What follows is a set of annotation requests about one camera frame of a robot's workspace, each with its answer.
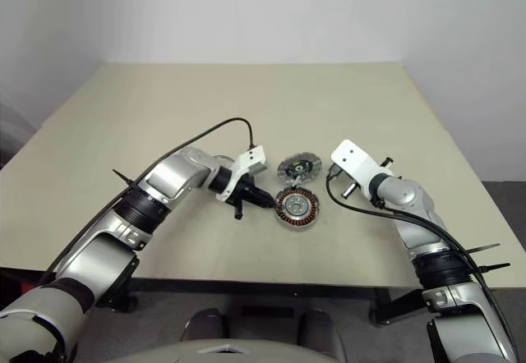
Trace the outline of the black table frame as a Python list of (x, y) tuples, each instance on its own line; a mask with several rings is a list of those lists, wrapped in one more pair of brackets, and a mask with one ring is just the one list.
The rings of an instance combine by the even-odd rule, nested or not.
[(396, 299), (388, 287), (355, 287), (309, 283), (255, 283), (191, 279), (128, 278), (117, 291), (99, 301), (98, 307), (118, 312), (133, 311), (133, 292), (182, 292), (250, 296), (288, 296), (298, 298), (342, 298), (367, 300), (373, 324), (387, 325), (425, 309), (422, 290), (414, 289)]

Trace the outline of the motor end cover with circuit board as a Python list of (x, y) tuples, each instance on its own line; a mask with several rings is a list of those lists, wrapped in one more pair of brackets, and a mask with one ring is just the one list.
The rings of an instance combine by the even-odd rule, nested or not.
[(293, 154), (279, 164), (277, 178), (286, 186), (300, 186), (312, 181), (321, 167), (321, 159), (314, 153)]

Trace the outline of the motor stator with copper coils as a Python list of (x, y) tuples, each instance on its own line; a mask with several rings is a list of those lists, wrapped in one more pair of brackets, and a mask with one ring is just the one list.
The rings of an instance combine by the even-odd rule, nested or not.
[(283, 189), (276, 196), (277, 219), (294, 231), (305, 231), (312, 227), (319, 217), (320, 202), (317, 196), (300, 186)]

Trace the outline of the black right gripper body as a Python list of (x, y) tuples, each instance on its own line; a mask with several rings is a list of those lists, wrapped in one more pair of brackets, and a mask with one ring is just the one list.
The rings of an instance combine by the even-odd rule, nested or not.
[(361, 188), (361, 185), (357, 181), (351, 179), (348, 186), (341, 193), (341, 197), (347, 200), (355, 191), (360, 191)]

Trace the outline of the dark rounded shape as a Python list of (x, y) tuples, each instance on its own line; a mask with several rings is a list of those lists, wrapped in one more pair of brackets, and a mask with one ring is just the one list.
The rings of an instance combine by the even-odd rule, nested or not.
[(332, 319), (324, 311), (307, 310), (300, 318), (297, 344), (330, 356), (336, 356), (338, 337)]
[(187, 321), (180, 340), (224, 338), (226, 334), (224, 316), (219, 310), (212, 308), (196, 312)]

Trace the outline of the grey robot torso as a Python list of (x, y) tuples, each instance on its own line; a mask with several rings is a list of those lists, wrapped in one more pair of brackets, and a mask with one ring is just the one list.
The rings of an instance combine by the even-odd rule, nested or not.
[(203, 339), (120, 356), (104, 363), (339, 363), (305, 347), (268, 340)]

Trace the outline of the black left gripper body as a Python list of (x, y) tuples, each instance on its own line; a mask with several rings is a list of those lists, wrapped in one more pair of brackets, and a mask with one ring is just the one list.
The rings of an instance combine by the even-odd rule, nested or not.
[(257, 204), (257, 197), (254, 191), (254, 177), (243, 175), (233, 189), (233, 193), (228, 198), (228, 203), (234, 207), (234, 218), (237, 220), (243, 217), (243, 202)]

